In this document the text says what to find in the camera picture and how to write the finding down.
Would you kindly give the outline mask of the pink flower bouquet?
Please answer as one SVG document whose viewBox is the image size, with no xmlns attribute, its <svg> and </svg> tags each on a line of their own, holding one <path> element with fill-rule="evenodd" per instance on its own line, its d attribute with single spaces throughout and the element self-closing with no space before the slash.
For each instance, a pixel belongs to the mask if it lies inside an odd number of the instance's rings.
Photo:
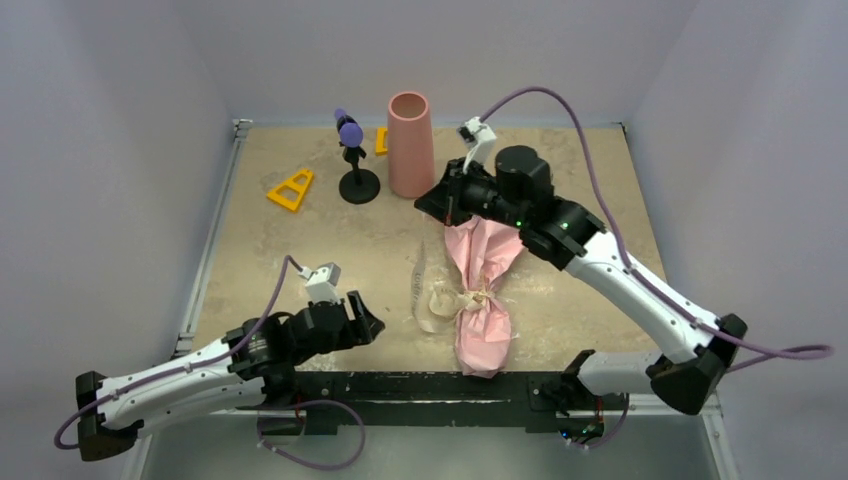
<svg viewBox="0 0 848 480">
<path fill-rule="evenodd" d="M 505 368 L 513 339 L 510 314 L 496 294 L 525 247 L 517 229 L 477 216 L 447 227 L 445 246 L 465 301 L 455 315 L 457 361 L 464 375 L 490 379 Z"/>
</svg>

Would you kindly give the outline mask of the cream printed ribbon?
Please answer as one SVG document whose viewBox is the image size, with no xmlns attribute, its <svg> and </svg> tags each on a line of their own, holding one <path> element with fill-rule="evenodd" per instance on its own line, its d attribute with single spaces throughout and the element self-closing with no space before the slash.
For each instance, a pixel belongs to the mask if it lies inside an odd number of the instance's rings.
<svg viewBox="0 0 848 480">
<path fill-rule="evenodd" d="M 478 273 L 478 285 L 455 288 L 447 277 L 428 275 L 428 242 L 422 239 L 411 274 L 411 317 L 427 334 L 451 331 L 464 312 L 482 309 L 493 297 L 488 280 Z"/>
</svg>

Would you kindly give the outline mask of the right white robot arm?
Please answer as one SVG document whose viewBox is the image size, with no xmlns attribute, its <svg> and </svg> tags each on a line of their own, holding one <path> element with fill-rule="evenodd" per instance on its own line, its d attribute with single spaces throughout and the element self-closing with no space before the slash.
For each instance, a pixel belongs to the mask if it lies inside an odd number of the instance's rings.
<svg viewBox="0 0 848 480">
<path fill-rule="evenodd" d="M 528 146 L 478 162 L 448 162 L 439 182 L 415 200 L 446 226 L 474 216 L 515 227 L 527 250 L 602 294 L 656 343 L 654 352 L 584 350 L 562 374 L 561 392 L 576 407 L 608 394 L 654 394 L 670 408 L 698 414 L 732 365 L 747 324 L 686 300 L 627 251 L 581 204 L 554 192 L 549 164 Z"/>
</svg>

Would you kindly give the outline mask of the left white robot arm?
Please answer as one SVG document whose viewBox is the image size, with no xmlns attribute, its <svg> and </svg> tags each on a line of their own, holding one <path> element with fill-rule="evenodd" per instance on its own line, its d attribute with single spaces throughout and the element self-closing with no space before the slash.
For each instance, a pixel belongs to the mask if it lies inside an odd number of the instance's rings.
<svg viewBox="0 0 848 480">
<path fill-rule="evenodd" d="M 297 399 L 295 369 L 311 358 L 369 345 L 385 324 L 357 291 L 311 302 L 295 314 L 245 321 L 196 352 L 135 374 L 96 371 L 75 379 L 76 449 L 85 462 L 122 454 L 155 431 L 217 410 Z"/>
</svg>

